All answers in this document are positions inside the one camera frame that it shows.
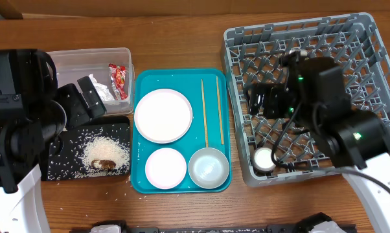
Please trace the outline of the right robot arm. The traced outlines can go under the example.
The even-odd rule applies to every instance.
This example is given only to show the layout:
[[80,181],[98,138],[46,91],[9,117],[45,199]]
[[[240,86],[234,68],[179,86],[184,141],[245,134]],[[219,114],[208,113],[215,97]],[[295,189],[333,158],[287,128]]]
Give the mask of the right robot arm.
[[287,118],[270,159],[277,167],[294,170],[275,155],[292,124],[309,133],[318,151],[340,173],[359,197],[376,232],[390,232],[390,134],[372,111],[356,109],[345,91],[343,72],[331,57],[311,57],[305,50],[279,56],[287,71],[283,83],[252,83],[244,88],[251,115]]

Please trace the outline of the small white cup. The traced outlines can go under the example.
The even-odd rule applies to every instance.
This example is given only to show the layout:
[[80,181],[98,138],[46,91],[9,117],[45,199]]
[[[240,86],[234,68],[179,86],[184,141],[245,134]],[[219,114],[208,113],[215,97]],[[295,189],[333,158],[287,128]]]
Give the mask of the small white cup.
[[259,148],[253,155],[253,167],[261,172],[270,172],[276,165],[271,159],[271,149]]

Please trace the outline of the brown food scrap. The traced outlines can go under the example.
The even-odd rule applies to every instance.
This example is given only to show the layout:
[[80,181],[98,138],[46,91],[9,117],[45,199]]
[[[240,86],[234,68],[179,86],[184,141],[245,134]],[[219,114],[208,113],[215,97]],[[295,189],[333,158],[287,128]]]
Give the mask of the brown food scrap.
[[116,163],[111,160],[98,160],[95,159],[91,162],[92,167],[99,170],[113,170],[116,167]]

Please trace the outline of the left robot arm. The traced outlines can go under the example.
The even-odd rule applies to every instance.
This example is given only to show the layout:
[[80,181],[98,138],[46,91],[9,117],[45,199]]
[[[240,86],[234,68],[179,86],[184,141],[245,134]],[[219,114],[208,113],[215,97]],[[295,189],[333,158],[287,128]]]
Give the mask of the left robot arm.
[[88,77],[58,85],[48,53],[0,50],[0,232],[50,230],[41,195],[49,146],[105,113]]

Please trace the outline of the white napkin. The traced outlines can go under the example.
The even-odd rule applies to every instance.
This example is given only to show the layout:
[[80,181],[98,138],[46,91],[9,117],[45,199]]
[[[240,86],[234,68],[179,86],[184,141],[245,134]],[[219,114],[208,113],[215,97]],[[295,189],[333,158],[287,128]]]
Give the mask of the white napkin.
[[113,95],[110,93],[108,87],[106,85],[98,83],[97,80],[94,78],[93,73],[91,73],[88,77],[91,80],[94,88],[96,89],[100,99],[103,102],[109,102],[109,101],[114,101],[115,100]]

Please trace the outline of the red foil snack wrapper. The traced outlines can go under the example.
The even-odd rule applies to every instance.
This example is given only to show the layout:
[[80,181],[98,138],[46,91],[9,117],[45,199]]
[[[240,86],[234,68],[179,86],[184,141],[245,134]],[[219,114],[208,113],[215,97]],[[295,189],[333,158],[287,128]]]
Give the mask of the red foil snack wrapper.
[[109,75],[111,80],[111,86],[113,92],[115,93],[117,100],[125,100],[128,95],[124,90],[124,84],[126,82],[126,68],[121,65],[115,65],[110,63],[109,67]]

